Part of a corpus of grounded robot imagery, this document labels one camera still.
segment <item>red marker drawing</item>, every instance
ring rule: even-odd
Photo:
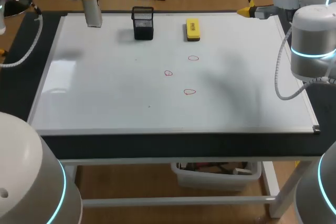
[[[193,89],[185,89],[183,91],[186,95],[189,95],[189,94],[194,94],[196,93],[196,90],[193,90]]]
[[[188,57],[188,60],[199,60],[199,57],[191,55]]]
[[[172,75],[173,75],[173,73],[170,72],[169,70],[166,70],[166,71],[164,72],[164,74],[165,74],[166,76],[172,76]]]

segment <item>plastic storage bin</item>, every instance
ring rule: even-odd
[[[258,180],[261,176],[261,162],[247,164],[246,168],[252,171],[252,175],[200,173],[181,170],[177,165],[178,163],[172,163],[171,168],[177,175],[178,184],[184,187],[242,191],[248,183]]]
[[[153,7],[135,6],[132,8],[134,38],[152,40],[154,35]]]

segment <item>yellow sponge eraser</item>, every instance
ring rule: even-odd
[[[188,41],[199,41],[201,39],[200,25],[198,23],[198,18],[187,18],[187,40]]]

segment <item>white plastic bin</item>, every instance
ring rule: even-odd
[[[200,173],[181,170],[177,165],[178,163],[172,163],[171,168],[177,175],[178,184],[184,187],[242,191],[248,183],[258,180],[261,176],[261,162],[247,163],[246,168],[252,171],[252,175]]]

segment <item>cable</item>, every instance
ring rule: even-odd
[[[32,2],[30,3],[31,7],[34,8],[34,11],[36,12],[36,14],[38,15],[37,19],[39,20],[39,27],[38,27],[38,30],[37,30],[37,34],[35,36],[35,39],[32,43],[32,45],[30,46],[29,50],[26,52],[26,54],[20,59],[18,60],[17,62],[15,63],[9,63],[9,64],[0,64],[0,68],[12,68],[12,67],[16,67],[18,65],[20,65],[22,62],[24,62],[28,57],[29,55],[31,54],[31,52],[34,50],[39,38],[40,38],[40,35],[41,35],[41,32],[42,32],[42,26],[43,26],[43,19],[42,19],[42,12],[41,10],[35,5],[33,4]]]
[[[334,79],[327,78],[327,77],[317,77],[317,78],[311,79],[310,81],[306,82],[298,91],[296,91],[291,96],[289,96],[289,97],[283,97],[283,96],[281,96],[281,94],[279,92],[279,88],[278,88],[278,76],[279,76],[281,54],[282,54],[283,48],[285,47],[287,39],[291,35],[291,33],[292,33],[292,26],[290,27],[290,29],[286,33],[286,36],[284,37],[284,39],[282,41],[282,44],[280,46],[279,54],[278,54],[278,59],[277,59],[277,66],[275,68],[275,76],[274,76],[275,92],[276,92],[278,98],[280,98],[281,100],[284,100],[284,101],[288,101],[288,100],[291,100],[291,99],[297,97],[303,90],[305,90],[307,87],[309,87],[310,85],[312,85],[314,83],[333,83],[334,84],[335,81],[336,81]]]

